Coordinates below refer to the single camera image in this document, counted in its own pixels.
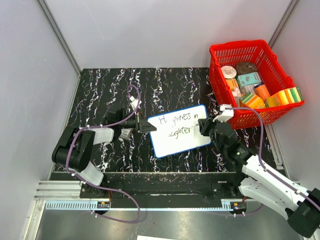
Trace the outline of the blue framed whiteboard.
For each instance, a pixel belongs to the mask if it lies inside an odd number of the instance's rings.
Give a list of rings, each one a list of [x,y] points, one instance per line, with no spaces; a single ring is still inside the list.
[[[198,104],[148,117],[147,122],[156,127],[149,133],[154,156],[161,159],[210,145],[210,137],[201,135],[198,124],[207,116],[206,106]]]

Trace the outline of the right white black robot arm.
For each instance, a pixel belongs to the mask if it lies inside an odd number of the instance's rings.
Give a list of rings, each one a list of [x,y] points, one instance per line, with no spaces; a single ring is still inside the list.
[[[304,238],[320,227],[320,191],[290,180],[241,143],[229,123],[211,117],[198,120],[199,132],[210,137],[215,148],[239,177],[227,186],[233,198],[241,195],[259,201],[281,215]]]

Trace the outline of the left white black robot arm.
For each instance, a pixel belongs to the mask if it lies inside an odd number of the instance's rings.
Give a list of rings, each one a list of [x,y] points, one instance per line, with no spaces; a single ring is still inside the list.
[[[62,132],[53,152],[52,162],[66,167],[91,183],[91,192],[103,198],[108,192],[107,178],[91,162],[94,145],[116,141],[123,129],[133,129],[138,133],[149,133],[157,130],[155,126],[140,117],[140,114],[126,114],[123,108],[107,113],[107,127],[76,127],[68,125]]]

